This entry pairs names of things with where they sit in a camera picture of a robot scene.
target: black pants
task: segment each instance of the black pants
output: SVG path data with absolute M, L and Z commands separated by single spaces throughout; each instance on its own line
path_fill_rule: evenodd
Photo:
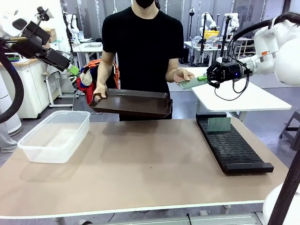
M 119 114 L 120 121 L 148 121 L 148 120 L 171 120 L 172 119 L 172 111 L 171 114 L 165 118 L 157 118 L 157 117 L 143 117 L 143 116 L 130 116 L 130 115 L 121 115 Z

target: black slotted rack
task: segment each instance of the black slotted rack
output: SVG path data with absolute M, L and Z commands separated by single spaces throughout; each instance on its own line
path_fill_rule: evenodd
M 225 174 L 271 173 L 274 167 L 265 163 L 231 125 L 230 131 L 208 132 L 208 119 L 197 119 L 207 143 Z

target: black stool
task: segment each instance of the black stool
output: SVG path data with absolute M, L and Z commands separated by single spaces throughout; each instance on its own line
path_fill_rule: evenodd
M 295 111 L 294 112 L 293 116 L 290 118 L 289 122 L 287 123 L 286 127 L 282 131 L 282 133 L 279 136 L 279 138 L 282 138 L 282 135 L 286 136 L 287 139 L 289 139 L 289 141 L 292 142 L 291 149 L 292 150 L 300 150 L 300 129 L 299 129 L 299 127 L 289 127 L 293 119 L 295 119 L 298 122 L 300 122 L 300 111 Z M 290 135 L 288 133 L 288 131 L 295 131 L 295 132 L 297 132 L 296 136 L 293 137 L 292 135 Z

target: floor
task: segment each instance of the floor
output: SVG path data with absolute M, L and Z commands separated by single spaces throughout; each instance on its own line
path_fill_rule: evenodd
M 267 112 L 249 112 L 245 119 L 245 125 L 256 134 L 259 139 L 264 142 L 269 149 L 274 152 L 281 161 L 290 166 L 295 152 L 290 150 L 290 143 L 283 138 L 278 139 L 279 134 L 283 130 L 285 123 L 290 119 L 295 110 L 300 108 L 300 88 L 273 88 L 266 89 L 269 93 L 281 98 L 292 105 L 289 111 L 267 111 Z M 191 91 L 172 92 L 171 97 L 174 100 L 174 119 L 189 119 L 195 117 L 196 97 Z M 57 108 L 46 109 L 42 114 L 42 119 L 58 110 Z M 70 110 L 70 108 L 60 108 L 59 110 Z M 74 110 L 91 111 L 84 97 L 75 100 Z M 14 136 L 18 141 L 28 131 L 35 127 L 41 120 L 22 120 L 23 131 Z M 92 115 L 91 122 L 97 121 L 118 121 L 118 116 L 114 114 L 103 113 L 101 115 Z M 0 166 L 10 157 L 11 154 L 0 154 Z M 262 211 L 262 204 L 245 204 L 233 205 L 230 213 L 247 213 L 253 211 Z M 129 212 L 116 213 L 110 223 L 120 223 L 137 219 L 149 218 L 168 218 L 168 217 L 185 217 L 187 213 L 191 216 L 199 215 L 201 210 L 207 210 L 211 215 L 219 214 L 222 207 L 202 207 L 190 209 L 173 209 L 173 210 L 154 210 L 150 212 Z M 93 223 L 107 223 L 113 214 L 91 215 L 85 217 L 68 217 L 67 225 L 76 225 L 80 219 L 86 219 Z M 33 219 L 33 220 L 0 220 L 1 225 L 52 225 L 55 224 L 53 219 Z

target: tray handle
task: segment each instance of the tray handle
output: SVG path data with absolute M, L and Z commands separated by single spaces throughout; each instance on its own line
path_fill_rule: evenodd
M 167 102 L 167 109 L 171 108 L 172 105 L 173 105 L 173 100 L 169 99 L 168 102 Z
M 96 97 L 96 96 L 99 96 L 99 97 L 100 97 L 100 99 L 99 99 L 98 101 L 95 101 L 95 97 Z M 95 107 L 101 99 L 102 99 L 102 96 L 101 96 L 100 93 L 94 94 L 94 95 L 93 95 L 93 98 L 92 98 L 92 101 L 91 101 L 91 103 L 90 103 L 89 106 L 90 106 L 90 107 Z

